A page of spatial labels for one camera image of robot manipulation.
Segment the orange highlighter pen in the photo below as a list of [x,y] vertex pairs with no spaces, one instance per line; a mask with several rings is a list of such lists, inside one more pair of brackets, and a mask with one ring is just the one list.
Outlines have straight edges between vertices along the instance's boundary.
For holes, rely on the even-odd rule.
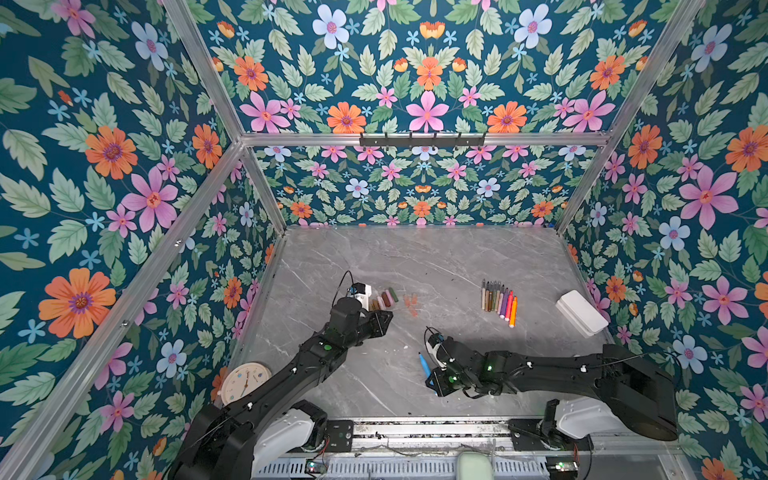
[[514,328],[516,326],[516,317],[517,317],[518,303],[519,303],[518,297],[515,296],[514,304],[513,304],[513,307],[512,307],[512,311],[511,311],[512,316],[511,316],[511,322],[510,322],[511,325],[509,325],[510,328]]

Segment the red highlighter pen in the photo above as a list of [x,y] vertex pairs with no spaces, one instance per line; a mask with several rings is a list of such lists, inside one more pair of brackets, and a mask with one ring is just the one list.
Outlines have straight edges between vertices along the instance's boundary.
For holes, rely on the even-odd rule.
[[507,295],[507,299],[506,299],[506,306],[505,306],[505,310],[504,310],[504,318],[505,318],[505,321],[508,323],[508,325],[511,325],[511,323],[510,323],[511,322],[511,316],[512,316],[511,311],[512,311],[512,307],[513,307],[513,304],[514,304],[514,298],[515,298],[514,291],[513,290],[509,290],[508,291],[508,295]]

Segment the blue highlighter pen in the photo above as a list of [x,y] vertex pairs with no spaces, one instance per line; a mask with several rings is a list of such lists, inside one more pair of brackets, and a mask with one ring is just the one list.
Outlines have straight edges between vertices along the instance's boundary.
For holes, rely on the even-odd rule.
[[426,360],[426,358],[422,353],[419,353],[418,356],[419,356],[420,365],[424,372],[425,378],[428,379],[431,376],[432,369],[430,368],[428,361]]

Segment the purple highlighter pen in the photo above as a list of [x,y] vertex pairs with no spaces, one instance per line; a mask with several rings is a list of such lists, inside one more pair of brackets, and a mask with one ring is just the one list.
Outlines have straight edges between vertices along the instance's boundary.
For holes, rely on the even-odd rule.
[[504,291],[503,296],[501,297],[501,302],[500,302],[500,305],[499,305],[499,316],[502,319],[506,318],[506,311],[507,311],[508,301],[509,301],[509,290],[506,289]]

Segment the pink pen gold cap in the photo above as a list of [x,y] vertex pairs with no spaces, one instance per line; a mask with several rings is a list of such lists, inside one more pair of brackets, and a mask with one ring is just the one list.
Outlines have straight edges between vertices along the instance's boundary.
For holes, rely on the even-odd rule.
[[504,292],[505,292],[505,286],[502,284],[499,288],[497,298],[496,298],[496,314],[498,316],[501,316],[501,312],[503,309],[503,303],[504,303]]

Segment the tan pen gold cap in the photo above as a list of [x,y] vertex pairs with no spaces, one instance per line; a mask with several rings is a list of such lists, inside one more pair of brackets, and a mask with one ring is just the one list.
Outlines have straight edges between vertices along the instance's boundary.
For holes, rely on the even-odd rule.
[[498,295],[499,295],[500,287],[501,287],[501,284],[499,282],[495,282],[494,283],[494,289],[493,289],[493,294],[492,294],[492,298],[491,298],[492,303],[490,305],[490,307],[491,307],[490,311],[491,312],[497,312],[498,311]]

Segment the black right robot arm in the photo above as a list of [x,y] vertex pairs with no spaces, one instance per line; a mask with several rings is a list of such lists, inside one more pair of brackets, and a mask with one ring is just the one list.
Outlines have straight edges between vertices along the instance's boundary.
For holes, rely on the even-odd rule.
[[678,438],[675,380],[642,354],[605,344],[600,353],[534,357],[473,350],[435,331],[426,346],[436,363],[425,385],[437,396],[457,391],[476,399],[529,391],[598,400],[630,431],[658,441]]

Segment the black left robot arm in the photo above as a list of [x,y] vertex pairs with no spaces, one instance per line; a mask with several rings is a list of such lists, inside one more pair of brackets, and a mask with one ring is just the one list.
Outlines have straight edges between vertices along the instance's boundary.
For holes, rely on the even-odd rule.
[[346,360],[348,351],[386,335],[393,313],[369,312],[360,301],[336,301],[323,329],[263,385],[225,406],[209,404],[194,417],[169,479],[250,479],[258,469],[256,447],[278,418],[322,384]]

